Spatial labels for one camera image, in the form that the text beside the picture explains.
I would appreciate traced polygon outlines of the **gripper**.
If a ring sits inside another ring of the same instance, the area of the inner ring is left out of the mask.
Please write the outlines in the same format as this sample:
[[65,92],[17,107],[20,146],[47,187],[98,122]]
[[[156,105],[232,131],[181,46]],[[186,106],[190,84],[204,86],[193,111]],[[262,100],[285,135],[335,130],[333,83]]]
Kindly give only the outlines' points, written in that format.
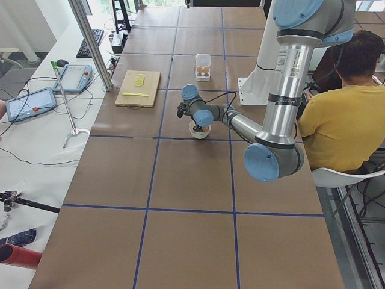
[[195,132],[203,132],[203,130],[202,130],[202,127],[196,122],[196,121],[194,121],[194,125],[193,125],[193,131],[195,131]]

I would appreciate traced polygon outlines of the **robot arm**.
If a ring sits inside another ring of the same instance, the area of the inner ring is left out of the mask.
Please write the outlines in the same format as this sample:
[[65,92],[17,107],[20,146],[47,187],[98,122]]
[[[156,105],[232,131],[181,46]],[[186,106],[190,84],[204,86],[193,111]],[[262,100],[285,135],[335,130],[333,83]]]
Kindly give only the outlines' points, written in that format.
[[353,35],[355,1],[273,1],[265,36],[273,38],[271,88],[263,124],[237,112],[231,105],[211,105],[192,84],[182,88],[177,116],[192,119],[190,131],[200,132],[220,121],[250,142],[244,152],[248,174],[261,182],[274,181],[301,169],[303,150],[292,137],[295,118],[313,50],[343,44]]

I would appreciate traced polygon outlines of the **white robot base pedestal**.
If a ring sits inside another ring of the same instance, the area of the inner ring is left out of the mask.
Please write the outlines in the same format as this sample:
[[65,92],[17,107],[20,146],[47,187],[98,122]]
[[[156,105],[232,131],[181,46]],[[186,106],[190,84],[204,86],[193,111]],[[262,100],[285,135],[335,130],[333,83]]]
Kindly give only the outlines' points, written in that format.
[[280,47],[276,40],[278,27],[273,20],[275,4],[272,0],[254,71],[247,78],[238,78],[241,105],[266,105],[268,102]]

